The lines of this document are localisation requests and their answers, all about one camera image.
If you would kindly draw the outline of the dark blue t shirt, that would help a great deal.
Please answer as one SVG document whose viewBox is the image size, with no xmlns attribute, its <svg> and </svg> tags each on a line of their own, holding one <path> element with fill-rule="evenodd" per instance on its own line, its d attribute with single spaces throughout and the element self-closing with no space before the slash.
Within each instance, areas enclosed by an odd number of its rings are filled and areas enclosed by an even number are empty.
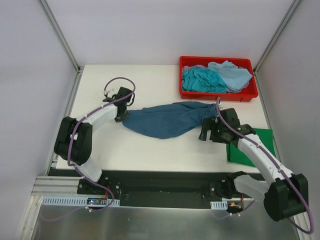
<svg viewBox="0 0 320 240">
<path fill-rule="evenodd" d="M 214 103 L 182 101 L 130 110 L 122 124 L 138 134 L 166 140 L 179 137 L 217 115 Z"/>
</svg>

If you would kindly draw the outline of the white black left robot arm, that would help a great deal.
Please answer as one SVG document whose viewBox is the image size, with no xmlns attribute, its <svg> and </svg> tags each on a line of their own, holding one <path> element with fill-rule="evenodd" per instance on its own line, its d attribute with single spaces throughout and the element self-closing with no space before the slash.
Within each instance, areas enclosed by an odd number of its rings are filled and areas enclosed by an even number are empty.
<svg viewBox="0 0 320 240">
<path fill-rule="evenodd" d="M 119 123 L 125 120 L 129 116 L 127 107 L 134 99 L 133 90 L 120 87 L 112 97 L 105 95 L 97 108 L 78 118 L 66 116 L 60 123 L 53 151 L 90 180 L 88 188 L 96 195 L 105 191 L 106 183 L 101 179 L 101 168 L 91 157 L 93 133 L 108 121 Z"/>
</svg>

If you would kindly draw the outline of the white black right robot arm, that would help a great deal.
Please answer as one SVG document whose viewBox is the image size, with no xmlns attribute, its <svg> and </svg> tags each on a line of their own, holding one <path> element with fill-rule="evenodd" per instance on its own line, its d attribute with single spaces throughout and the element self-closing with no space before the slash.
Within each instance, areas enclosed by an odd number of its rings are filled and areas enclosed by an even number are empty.
<svg viewBox="0 0 320 240">
<path fill-rule="evenodd" d="M 239 194 L 262 202 L 268 216 L 278 222 L 298 214 L 310 214 L 308 180 L 294 174 L 267 149 L 257 132 L 241 124 L 234 108 L 217 111 L 216 118 L 205 118 L 199 136 L 201 141 L 235 146 L 259 170 L 264 182 L 238 171 L 216 187 L 216 193 L 231 199 Z"/>
</svg>

